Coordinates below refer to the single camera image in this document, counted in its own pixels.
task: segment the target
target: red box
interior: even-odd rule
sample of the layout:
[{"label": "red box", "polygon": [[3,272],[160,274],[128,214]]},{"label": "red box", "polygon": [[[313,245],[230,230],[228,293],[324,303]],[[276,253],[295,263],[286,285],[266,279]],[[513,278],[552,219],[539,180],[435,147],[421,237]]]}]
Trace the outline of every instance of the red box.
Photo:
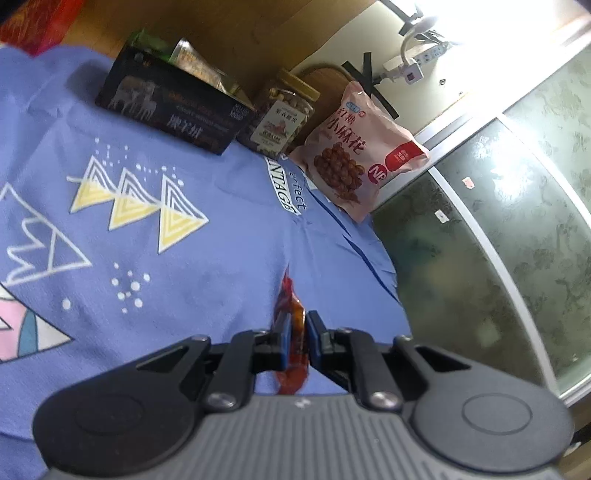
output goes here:
[{"label": "red box", "polygon": [[38,55],[57,45],[84,0],[28,0],[0,26],[0,41]]}]

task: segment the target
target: plastic jar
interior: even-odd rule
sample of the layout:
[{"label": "plastic jar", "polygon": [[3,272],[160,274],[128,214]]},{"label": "plastic jar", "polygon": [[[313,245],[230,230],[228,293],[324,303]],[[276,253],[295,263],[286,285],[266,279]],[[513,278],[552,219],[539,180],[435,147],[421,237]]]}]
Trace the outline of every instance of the plastic jar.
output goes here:
[{"label": "plastic jar", "polygon": [[257,114],[238,141],[255,152],[276,159],[284,153],[314,113],[320,93],[286,69],[267,82],[255,100]]}]

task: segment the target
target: snack bag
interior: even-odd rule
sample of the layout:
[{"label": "snack bag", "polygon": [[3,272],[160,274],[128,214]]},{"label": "snack bag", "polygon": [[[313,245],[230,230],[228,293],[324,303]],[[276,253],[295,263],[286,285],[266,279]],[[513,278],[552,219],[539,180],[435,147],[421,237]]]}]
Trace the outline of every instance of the snack bag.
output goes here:
[{"label": "snack bag", "polygon": [[350,82],[340,108],[290,157],[334,204],[361,222],[379,188],[425,165],[428,150],[382,112],[358,82]]},{"label": "snack bag", "polygon": [[279,395],[294,395],[304,386],[308,378],[308,345],[304,330],[306,312],[298,297],[294,293],[293,280],[288,272],[283,275],[281,290],[275,304],[273,322],[279,321],[285,315],[291,317],[291,342],[287,369],[276,372],[275,378],[279,383]]}]

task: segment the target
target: pink snack bag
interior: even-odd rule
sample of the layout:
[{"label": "pink snack bag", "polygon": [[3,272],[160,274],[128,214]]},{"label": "pink snack bag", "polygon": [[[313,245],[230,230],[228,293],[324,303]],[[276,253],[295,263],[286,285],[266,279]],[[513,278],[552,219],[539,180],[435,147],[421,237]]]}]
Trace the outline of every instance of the pink snack bag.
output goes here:
[{"label": "pink snack bag", "polygon": [[334,204],[361,222],[380,186],[425,165],[428,150],[382,112],[358,82],[350,82],[340,108],[290,157]]}]

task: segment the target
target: glass cabinet door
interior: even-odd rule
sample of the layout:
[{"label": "glass cabinet door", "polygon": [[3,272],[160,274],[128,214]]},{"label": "glass cabinet door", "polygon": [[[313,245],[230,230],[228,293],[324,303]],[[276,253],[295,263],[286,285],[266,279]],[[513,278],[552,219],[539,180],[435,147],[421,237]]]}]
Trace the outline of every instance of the glass cabinet door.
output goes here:
[{"label": "glass cabinet door", "polygon": [[373,217],[417,340],[541,384],[536,358],[496,271],[429,174]]},{"label": "glass cabinet door", "polygon": [[587,224],[555,179],[498,121],[447,155],[437,169],[511,273],[560,391],[572,387],[591,371]]},{"label": "glass cabinet door", "polygon": [[505,112],[591,209],[591,48]]}]

